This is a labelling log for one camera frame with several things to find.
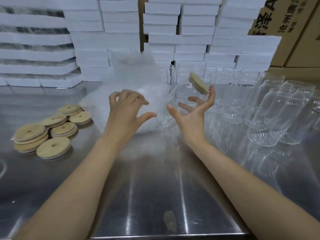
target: person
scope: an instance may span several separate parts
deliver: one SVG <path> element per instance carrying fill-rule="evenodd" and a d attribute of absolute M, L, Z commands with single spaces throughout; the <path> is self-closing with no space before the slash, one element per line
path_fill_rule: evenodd
<path fill-rule="evenodd" d="M 319 239 L 320 223 L 316 219 L 206 141 L 204 114 L 213 106 L 214 97 L 213 86 L 205 102 L 189 97 L 190 101 L 198 103 L 198 107 L 179 104 L 190 112 L 188 115 L 167 106 L 186 144 L 212 173 L 258 239 Z M 114 92 L 109 102 L 110 115 L 102 136 L 14 240 L 80 240 L 88 237 L 102 188 L 117 155 L 144 122 L 157 116 L 145 113 L 137 117 L 139 109 L 149 103 L 135 91 Z"/>

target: human hand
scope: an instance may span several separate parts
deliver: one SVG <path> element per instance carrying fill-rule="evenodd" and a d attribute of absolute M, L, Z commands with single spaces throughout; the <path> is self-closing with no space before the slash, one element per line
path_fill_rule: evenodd
<path fill-rule="evenodd" d="M 199 143 L 206 142 L 204 120 L 205 112 L 214 105 L 215 91 L 214 86 L 210 86 L 210 95 L 207 101 L 198 97 L 188 97 L 189 101 L 196 102 L 198 106 L 193 108 L 189 105 L 179 103 L 179 107 L 185 109 L 189 114 L 181 114 L 172 106 L 167 105 L 167 109 L 176 120 L 179 129 L 191 149 Z"/>
<path fill-rule="evenodd" d="M 131 90 L 114 92 L 109 96 L 110 115 L 102 137 L 122 148 L 147 120 L 156 113 L 145 113 L 137 118 L 139 109 L 148 105 L 143 95 Z"/>

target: chinese character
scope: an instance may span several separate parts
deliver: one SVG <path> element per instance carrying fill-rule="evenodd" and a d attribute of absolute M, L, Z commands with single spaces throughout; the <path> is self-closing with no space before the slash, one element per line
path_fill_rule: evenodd
<path fill-rule="evenodd" d="M 258 29 L 260 29 L 261 27 L 264 29 L 268 29 L 268 24 L 270 21 L 272 21 L 271 15 L 272 13 L 268 14 L 267 12 L 265 12 L 264 15 L 259 13 L 259 16 L 256 21 L 256 25 L 254 27 Z"/>
<path fill-rule="evenodd" d="M 267 33 L 263 33 L 263 32 L 260 32 L 260 30 L 258 30 L 257 32 L 254 31 L 252 35 L 266 35 Z"/>
<path fill-rule="evenodd" d="M 300 0 L 291 0 L 292 3 L 299 3 Z"/>
<path fill-rule="evenodd" d="M 296 11 L 297 5 L 295 4 L 290 4 L 290 6 L 288 7 L 287 13 L 292 13 L 294 14 L 294 12 Z"/>
<path fill-rule="evenodd" d="M 274 11 L 275 8 L 273 7 L 278 0 L 267 0 L 266 4 L 264 5 L 266 8 L 270 9 L 271 11 Z"/>
<path fill-rule="evenodd" d="M 291 18 L 292 18 L 292 15 L 285 15 L 282 22 L 284 24 L 288 24 L 290 22 Z"/>
<path fill-rule="evenodd" d="M 303 10 L 304 10 L 304 8 L 303 8 L 303 7 L 300 7 L 300 8 L 298 9 L 298 11 L 297 11 L 297 14 L 302 13 Z"/>
<path fill-rule="evenodd" d="M 284 33 L 285 32 L 285 30 L 287 29 L 287 27 L 288 27 L 288 25 L 281 25 L 280 27 L 279 27 L 279 30 L 278 30 L 278 33 Z"/>

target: metal table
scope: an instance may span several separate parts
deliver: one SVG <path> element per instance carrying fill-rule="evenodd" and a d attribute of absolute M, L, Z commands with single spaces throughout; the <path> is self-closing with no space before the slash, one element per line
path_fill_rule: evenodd
<path fill-rule="evenodd" d="M 73 146 L 56 160 L 20 154 L 10 141 L 23 124 L 41 121 L 65 104 L 78 103 L 99 86 L 0 87 L 0 239 L 11 239 L 86 157 L 100 132 L 79 130 Z M 320 220 L 319 135 L 286 148 L 244 146 L 239 163 Z M 204 237 L 245 239 L 250 231 L 202 162 L 179 140 L 154 132 L 138 134 L 121 152 L 106 180 L 92 238 Z"/>

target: person's right hand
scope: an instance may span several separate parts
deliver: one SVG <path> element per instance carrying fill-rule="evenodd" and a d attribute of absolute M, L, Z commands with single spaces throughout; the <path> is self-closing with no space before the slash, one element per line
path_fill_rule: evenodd
<path fill-rule="evenodd" d="M 189 112 L 188 115 L 182 115 L 172 106 L 167 105 L 167 109 L 176 120 L 186 143 L 191 149 L 198 143 L 206 142 L 204 120 L 205 112 L 214 105 L 215 91 L 214 86 L 210 86 L 210 96 L 207 101 L 203 101 L 198 97 L 189 97 L 189 101 L 196 102 L 198 106 L 193 108 L 186 104 L 179 103 L 179 107 Z"/>

